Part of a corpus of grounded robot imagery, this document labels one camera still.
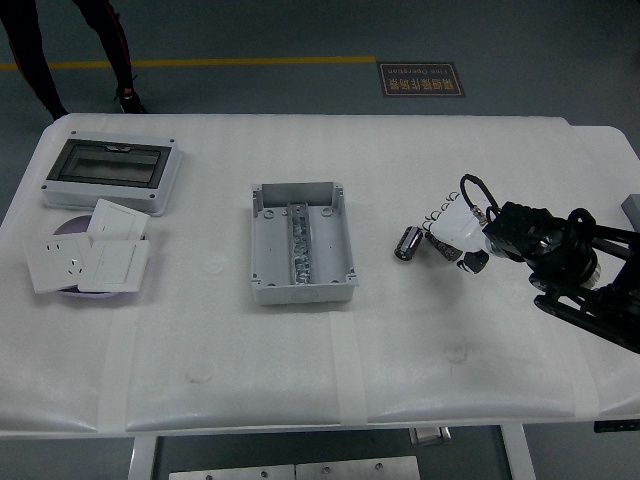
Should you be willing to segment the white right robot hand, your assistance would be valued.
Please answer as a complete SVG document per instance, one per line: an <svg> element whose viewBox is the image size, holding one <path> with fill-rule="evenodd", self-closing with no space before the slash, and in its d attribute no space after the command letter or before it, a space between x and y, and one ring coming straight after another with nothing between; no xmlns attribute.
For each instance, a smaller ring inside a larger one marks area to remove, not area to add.
<svg viewBox="0 0 640 480"><path fill-rule="evenodd" d="M489 206L486 198L470 206L459 192L452 192L439 210L425 218L424 236L446 260L477 274L485 268L492 252L482 232Z"/></svg>

